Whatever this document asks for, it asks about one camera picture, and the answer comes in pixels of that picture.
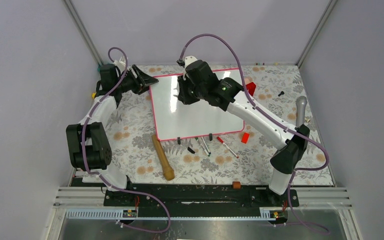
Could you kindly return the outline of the pink framed whiteboard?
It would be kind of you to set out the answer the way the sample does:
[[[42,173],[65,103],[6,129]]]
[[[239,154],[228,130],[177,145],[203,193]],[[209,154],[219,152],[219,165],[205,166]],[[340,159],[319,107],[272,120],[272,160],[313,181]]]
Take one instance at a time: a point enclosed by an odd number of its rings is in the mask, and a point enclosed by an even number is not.
[[[185,105],[177,98],[178,77],[182,74],[157,75],[158,83],[150,86],[156,136],[169,141],[241,132],[245,122],[218,107],[200,100]]]

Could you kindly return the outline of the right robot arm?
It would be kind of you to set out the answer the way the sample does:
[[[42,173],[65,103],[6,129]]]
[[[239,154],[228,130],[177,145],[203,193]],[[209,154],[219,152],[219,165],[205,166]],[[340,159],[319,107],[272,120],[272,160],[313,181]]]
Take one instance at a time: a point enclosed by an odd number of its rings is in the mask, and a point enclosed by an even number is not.
[[[177,64],[183,67],[183,75],[177,80],[180,102],[191,105],[206,101],[244,120],[277,149],[270,159],[273,172],[266,198],[273,206],[281,205],[287,199],[286,190],[293,171],[307,149],[309,128],[304,124],[295,126],[283,121],[256,102],[235,79],[218,78],[203,60],[188,56],[177,60]]]

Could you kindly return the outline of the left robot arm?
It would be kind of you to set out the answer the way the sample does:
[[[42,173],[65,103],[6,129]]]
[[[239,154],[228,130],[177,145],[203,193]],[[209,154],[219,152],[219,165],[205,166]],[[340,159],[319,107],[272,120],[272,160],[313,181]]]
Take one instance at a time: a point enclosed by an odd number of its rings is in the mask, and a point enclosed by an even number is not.
[[[135,64],[120,69],[117,64],[105,64],[98,69],[100,80],[96,84],[92,107],[76,124],[66,127],[69,160],[75,169],[102,180],[109,191],[124,206],[132,204],[135,192],[127,187],[129,177],[112,163],[112,149],[105,126],[118,108],[123,93],[131,91],[141,95],[159,82]]]

